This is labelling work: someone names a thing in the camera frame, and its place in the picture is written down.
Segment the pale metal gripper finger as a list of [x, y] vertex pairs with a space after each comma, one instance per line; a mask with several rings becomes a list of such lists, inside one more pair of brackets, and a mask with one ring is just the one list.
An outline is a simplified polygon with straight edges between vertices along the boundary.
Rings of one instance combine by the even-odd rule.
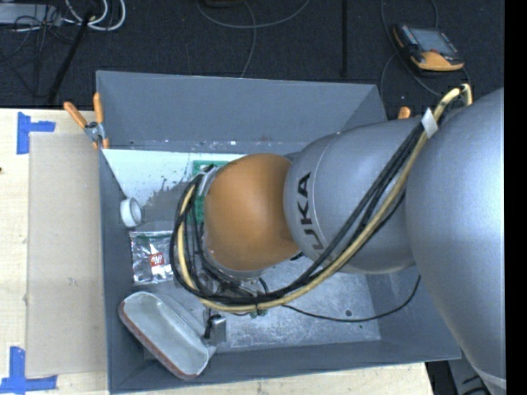
[[210, 313], [205, 323], [204, 339], [208, 343], [224, 343], [227, 340], [226, 316]]

